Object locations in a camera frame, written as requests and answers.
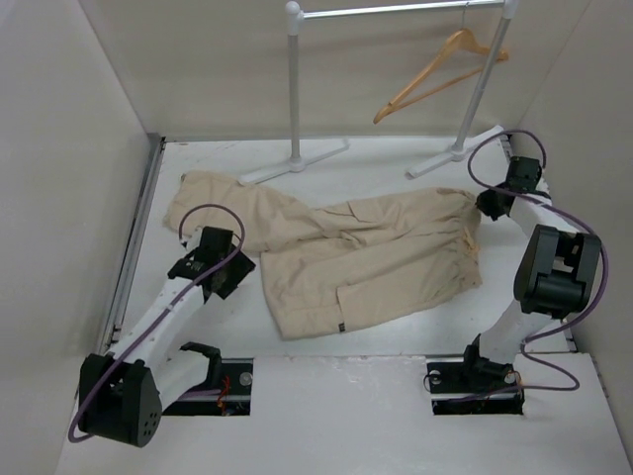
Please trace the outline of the beige trousers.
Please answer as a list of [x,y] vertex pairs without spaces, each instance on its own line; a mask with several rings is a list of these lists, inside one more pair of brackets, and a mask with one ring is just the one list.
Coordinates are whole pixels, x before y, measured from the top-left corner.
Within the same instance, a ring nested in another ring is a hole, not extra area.
[[261,184],[191,171],[163,222],[244,233],[284,339],[368,329],[480,286],[474,196],[423,188],[313,208]]

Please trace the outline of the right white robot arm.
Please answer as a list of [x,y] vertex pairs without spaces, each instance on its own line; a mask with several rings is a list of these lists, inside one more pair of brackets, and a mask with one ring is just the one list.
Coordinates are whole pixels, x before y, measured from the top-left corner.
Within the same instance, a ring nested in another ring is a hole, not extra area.
[[505,180],[477,198],[485,216],[513,219],[529,241],[514,277],[512,303],[465,350],[458,376],[470,391],[503,380],[527,342],[550,322],[578,315],[588,306],[602,242],[551,207],[538,188],[542,171],[537,159],[514,156]]

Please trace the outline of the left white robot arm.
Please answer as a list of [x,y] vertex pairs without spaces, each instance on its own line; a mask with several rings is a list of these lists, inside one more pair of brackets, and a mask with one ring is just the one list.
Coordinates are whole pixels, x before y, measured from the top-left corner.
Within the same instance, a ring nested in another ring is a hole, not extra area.
[[212,296],[234,292],[255,264],[230,230],[198,228],[183,245],[185,254],[136,325],[105,353],[84,359],[69,440],[98,436],[144,447],[173,404],[225,396],[230,378],[220,350],[184,340],[182,331]]

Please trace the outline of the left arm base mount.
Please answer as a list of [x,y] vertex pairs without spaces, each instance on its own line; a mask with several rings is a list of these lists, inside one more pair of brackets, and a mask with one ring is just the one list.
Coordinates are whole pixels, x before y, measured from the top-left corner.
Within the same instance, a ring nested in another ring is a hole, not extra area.
[[254,379],[254,360],[224,358],[205,382],[190,389],[170,405],[164,417],[249,416]]

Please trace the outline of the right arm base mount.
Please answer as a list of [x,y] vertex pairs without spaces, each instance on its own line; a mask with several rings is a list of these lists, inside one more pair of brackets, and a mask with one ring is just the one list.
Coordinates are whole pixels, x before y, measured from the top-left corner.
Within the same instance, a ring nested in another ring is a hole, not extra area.
[[524,392],[511,365],[491,372],[465,361],[431,360],[423,384],[434,416],[523,415]]

